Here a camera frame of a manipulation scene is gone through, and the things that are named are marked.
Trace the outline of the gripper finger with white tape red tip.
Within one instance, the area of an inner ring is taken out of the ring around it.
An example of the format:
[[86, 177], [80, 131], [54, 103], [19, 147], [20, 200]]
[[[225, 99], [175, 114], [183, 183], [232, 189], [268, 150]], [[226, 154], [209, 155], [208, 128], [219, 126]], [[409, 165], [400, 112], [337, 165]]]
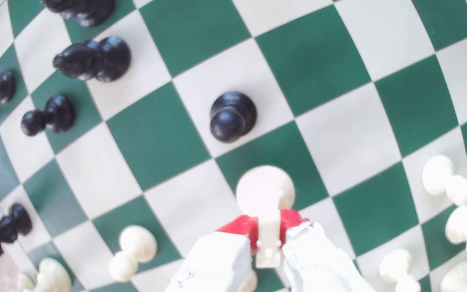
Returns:
[[258, 218], [248, 215], [201, 236], [165, 291], [239, 291], [257, 240]]
[[292, 291], [375, 291], [318, 222], [280, 210], [284, 271]]

